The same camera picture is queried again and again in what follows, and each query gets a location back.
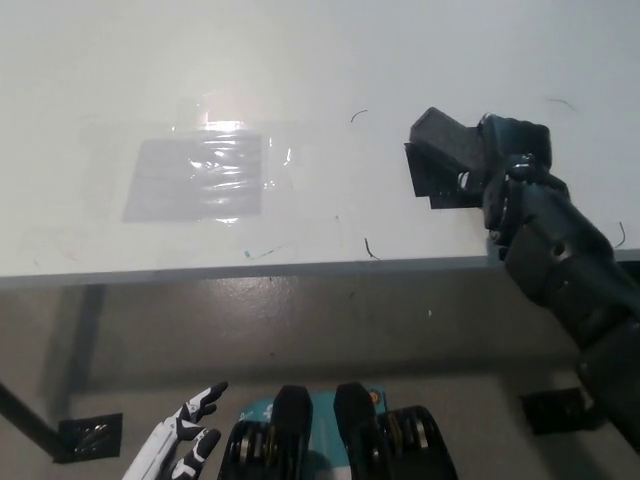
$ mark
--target table surface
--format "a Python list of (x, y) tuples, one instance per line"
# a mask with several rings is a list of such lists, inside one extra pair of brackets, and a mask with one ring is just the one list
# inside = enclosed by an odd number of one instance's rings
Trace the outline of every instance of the table surface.
[(5, 2), (0, 285), (487, 264), (479, 210), (414, 197), (431, 106), (549, 126), (640, 258), (640, 4), (567, 3)]

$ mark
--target white robotic hand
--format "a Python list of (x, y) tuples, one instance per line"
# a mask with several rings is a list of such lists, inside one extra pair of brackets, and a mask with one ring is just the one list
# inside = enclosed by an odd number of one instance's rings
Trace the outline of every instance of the white robotic hand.
[[(197, 480), (207, 457), (220, 440), (220, 432), (195, 422), (216, 410), (215, 401), (227, 389), (227, 382), (206, 389), (185, 403), (173, 416), (153, 430), (122, 480)], [(168, 468), (181, 441), (196, 441), (193, 449), (173, 468)]]

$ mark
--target gray floor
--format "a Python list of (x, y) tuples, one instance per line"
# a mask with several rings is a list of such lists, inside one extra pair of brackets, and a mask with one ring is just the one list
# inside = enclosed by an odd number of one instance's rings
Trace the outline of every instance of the gray floor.
[(224, 435), (283, 383), (359, 379), (383, 385), (392, 408), (428, 407), (461, 479), (640, 476), (610, 426), (529, 434), (517, 396), (575, 386), (576, 351), (501, 271), (6, 291), (0, 314), (0, 378), (40, 414), (125, 416), (121, 458), (67, 466), (0, 421), (2, 478), (119, 479), (158, 421), (222, 379), (209, 425)]

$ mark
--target plastic wrap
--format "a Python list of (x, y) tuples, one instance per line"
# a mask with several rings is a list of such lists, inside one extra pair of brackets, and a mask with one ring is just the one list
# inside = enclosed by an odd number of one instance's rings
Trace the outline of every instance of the plastic wrap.
[(224, 221), (259, 214), (264, 143), (259, 132), (235, 121), (145, 140), (124, 220)]

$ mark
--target robot finger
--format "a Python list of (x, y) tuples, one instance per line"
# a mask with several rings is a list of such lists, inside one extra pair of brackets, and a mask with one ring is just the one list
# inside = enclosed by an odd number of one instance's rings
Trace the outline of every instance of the robot finger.
[(206, 429), (187, 420), (176, 421), (176, 436), (181, 442), (191, 442)]
[(171, 480), (197, 480), (220, 437), (218, 430), (203, 430), (197, 436), (195, 446), (172, 469)]
[(207, 388), (204, 392), (200, 392), (185, 403), (174, 416), (190, 422), (200, 421), (204, 415), (213, 413), (215, 408), (211, 407), (211, 405), (220, 398), (228, 386), (229, 384), (227, 382), (222, 382)]

